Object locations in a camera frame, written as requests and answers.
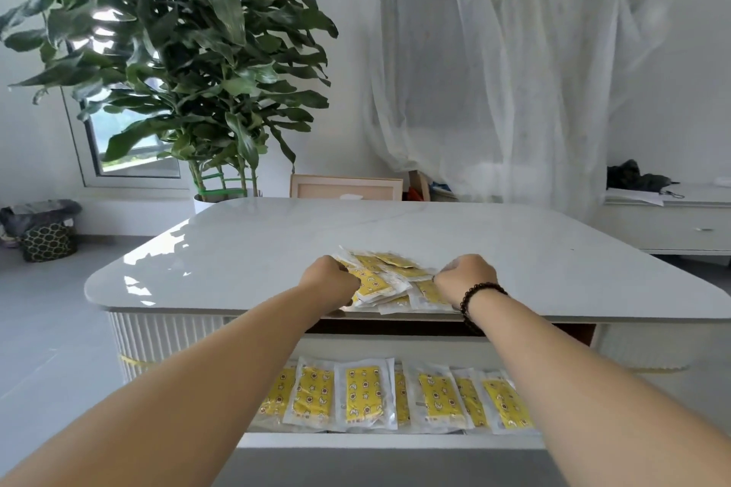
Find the black beaded bracelet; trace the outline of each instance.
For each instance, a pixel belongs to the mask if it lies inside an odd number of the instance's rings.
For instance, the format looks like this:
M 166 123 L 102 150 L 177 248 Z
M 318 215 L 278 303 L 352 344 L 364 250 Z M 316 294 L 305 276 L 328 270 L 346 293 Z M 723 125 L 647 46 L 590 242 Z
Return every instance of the black beaded bracelet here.
M 470 299 L 472 296 L 477 292 L 481 291 L 483 289 L 494 289 L 498 293 L 502 293 L 506 296 L 510 296 L 507 294 L 507 291 L 500 287 L 497 283 L 478 283 L 475 285 L 472 289 L 464 293 L 464 298 L 462 299 L 462 303 L 459 305 L 459 310 L 462 312 L 462 317 L 464 318 L 464 323 L 467 325 L 468 328 L 470 328 L 474 333 L 479 333 L 481 335 L 484 335 L 482 333 L 482 329 L 480 329 L 475 322 L 472 321 L 472 319 L 469 316 L 469 313 L 467 312 L 467 307 L 469 306 Z

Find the person's left hand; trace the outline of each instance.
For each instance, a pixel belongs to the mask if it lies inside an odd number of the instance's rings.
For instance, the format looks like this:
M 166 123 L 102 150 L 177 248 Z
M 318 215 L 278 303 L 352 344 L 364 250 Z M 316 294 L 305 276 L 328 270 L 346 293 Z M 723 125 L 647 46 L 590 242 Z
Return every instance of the person's left hand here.
M 322 256 L 305 270 L 300 287 L 311 288 L 322 314 L 327 314 L 351 303 L 355 291 L 361 288 L 361 280 L 331 256 Z

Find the white wall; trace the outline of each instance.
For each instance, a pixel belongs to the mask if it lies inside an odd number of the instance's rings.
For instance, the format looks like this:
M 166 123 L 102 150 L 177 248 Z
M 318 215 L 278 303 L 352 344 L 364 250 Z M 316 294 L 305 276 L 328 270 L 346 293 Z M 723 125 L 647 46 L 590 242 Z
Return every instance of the white wall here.
M 0 0 L 0 6 L 4 8 L 10 1 Z M 323 90 L 330 98 L 330 108 L 315 114 L 311 134 L 287 135 L 298 156 L 297 171 L 391 175 L 362 132 L 362 96 L 367 93 L 368 80 L 358 0 L 318 1 L 341 36 L 337 40 L 325 35 L 319 38 L 330 57 L 328 73 L 333 86 Z M 673 3 L 670 37 L 645 66 L 646 77 L 635 86 L 636 100 L 623 108 L 612 125 L 610 163 L 635 158 L 642 169 L 684 181 L 731 176 L 731 43 L 724 42 L 731 34 L 731 0 Z M 0 84 L 25 78 L 38 69 L 34 55 L 17 55 L 0 47 Z M 2 95 L 0 203 L 50 196 L 88 197 L 93 189 L 82 188 L 60 97 L 56 94 L 34 108 L 31 96 L 30 89 Z M 288 195 L 290 169 L 273 147 L 260 169 L 260 188 L 266 196 Z M 188 212 L 177 204 L 177 215 Z M 92 221 L 103 222 L 101 217 Z M 161 226 L 147 223 L 145 229 Z M 96 226 L 92 232 L 104 233 Z

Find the marble tabletop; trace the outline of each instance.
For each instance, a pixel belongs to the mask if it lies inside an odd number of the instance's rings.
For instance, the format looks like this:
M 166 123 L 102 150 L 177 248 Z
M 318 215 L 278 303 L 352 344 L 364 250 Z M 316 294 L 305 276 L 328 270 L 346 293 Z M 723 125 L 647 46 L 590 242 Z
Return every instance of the marble tabletop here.
M 341 245 L 435 269 L 480 253 L 512 296 L 557 320 L 731 320 L 731 297 L 710 283 L 567 216 L 510 204 L 227 201 L 98 270 L 86 298 L 121 312 L 238 314 Z

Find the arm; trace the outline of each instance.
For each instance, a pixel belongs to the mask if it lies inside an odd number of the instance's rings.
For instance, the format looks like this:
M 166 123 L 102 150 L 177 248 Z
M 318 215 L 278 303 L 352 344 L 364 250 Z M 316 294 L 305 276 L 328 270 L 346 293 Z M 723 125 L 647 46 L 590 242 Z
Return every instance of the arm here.
M 497 275 L 467 255 L 436 276 L 456 307 Z M 731 485 L 731 440 L 644 380 L 494 290 L 468 312 L 494 344 L 568 483 Z
M 277 295 L 112 393 L 1 487 L 214 482 L 304 332 L 360 285 L 330 257 Z

